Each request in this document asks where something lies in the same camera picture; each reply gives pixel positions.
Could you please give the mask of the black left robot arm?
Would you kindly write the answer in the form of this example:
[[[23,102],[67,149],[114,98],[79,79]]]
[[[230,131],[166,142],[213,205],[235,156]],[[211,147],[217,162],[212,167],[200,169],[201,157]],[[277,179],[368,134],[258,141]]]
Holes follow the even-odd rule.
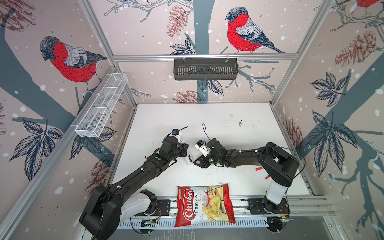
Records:
[[[165,137],[162,146],[137,170],[112,185],[99,186],[93,191],[80,216],[80,224],[95,240],[107,240],[121,221],[139,213],[153,213],[157,197],[152,192],[143,190],[136,198],[133,194],[176,163],[177,158],[186,158],[188,148],[189,145],[180,143],[177,137]]]

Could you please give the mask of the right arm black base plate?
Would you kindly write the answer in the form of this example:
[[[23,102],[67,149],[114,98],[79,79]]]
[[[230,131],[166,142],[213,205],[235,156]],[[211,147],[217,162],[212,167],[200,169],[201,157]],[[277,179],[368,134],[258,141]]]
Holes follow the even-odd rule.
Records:
[[[248,199],[248,210],[252,215],[289,215],[291,213],[286,198],[274,204],[267,198]]]

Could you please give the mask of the white remote control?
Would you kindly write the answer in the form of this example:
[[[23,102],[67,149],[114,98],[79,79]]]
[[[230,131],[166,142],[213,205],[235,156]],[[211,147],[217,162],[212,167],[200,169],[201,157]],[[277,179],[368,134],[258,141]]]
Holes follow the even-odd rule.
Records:
[[[185,157],[185,162],[186,162],[187,166],[194,165],[194,162],[197,160],[197,158],[198,157],[194,157],[191,154],[191,151],[189,149],[187,150],[187,156]]]

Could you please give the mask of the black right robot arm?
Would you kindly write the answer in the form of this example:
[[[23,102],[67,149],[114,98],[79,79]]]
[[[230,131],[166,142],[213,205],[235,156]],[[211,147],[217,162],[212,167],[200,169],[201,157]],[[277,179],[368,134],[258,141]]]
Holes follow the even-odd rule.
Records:
[[[252,150],[226,150],[219,141],[203,140],[195,144],[202,155],[194,161],[194,165],[207,169],[209,166],[236,168],[241,166],[258,166],[263,168],[272,179],[269,189],[263,198],[262,208],[268,214],[276,214],[278,210],[287,210],[283,203],[288,188],[297,176],[299,161],[282,147],[267,143],[264,147]]]

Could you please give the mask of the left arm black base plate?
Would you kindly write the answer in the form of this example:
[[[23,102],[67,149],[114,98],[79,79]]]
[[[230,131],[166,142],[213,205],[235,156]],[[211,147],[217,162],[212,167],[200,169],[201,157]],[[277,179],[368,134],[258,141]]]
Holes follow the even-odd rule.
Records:
[[[149,207],[150,216],[168,216],[170,214],[170,200],[155,200],[152,201]]]

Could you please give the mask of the red Chuba cassava chips bag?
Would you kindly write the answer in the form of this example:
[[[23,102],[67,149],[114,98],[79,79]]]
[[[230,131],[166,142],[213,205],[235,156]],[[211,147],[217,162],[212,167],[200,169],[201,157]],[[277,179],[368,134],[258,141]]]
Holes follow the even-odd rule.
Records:
[[[236,222],[227,184],[178,187],[177,208],[176,228],[221,221]]]

